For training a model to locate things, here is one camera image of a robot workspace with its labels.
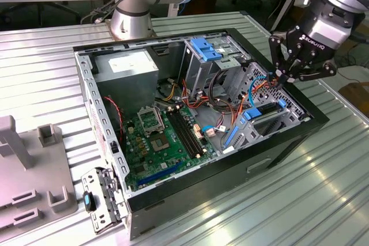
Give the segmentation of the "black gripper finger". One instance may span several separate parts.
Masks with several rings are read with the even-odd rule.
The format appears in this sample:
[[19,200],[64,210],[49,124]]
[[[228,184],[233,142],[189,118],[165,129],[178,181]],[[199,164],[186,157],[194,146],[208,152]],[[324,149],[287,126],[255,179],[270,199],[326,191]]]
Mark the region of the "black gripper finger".
[[337,66],[333,59],[325,62],[313,63],[296,60],[287,72],[287,82],[311,81],[325,77],[331,77],[337,74]]
[[[286,42],[288,50],[291,53],[288,59],[285,59],[282,53],[282,44]],[[298,63],[296,61],[298,44],[298,32],[275,32],[269,38],[270,53],[272,55],[272,62],[276,68],[277,87],[283,87],[287,82],[294,82],[297,75]]]

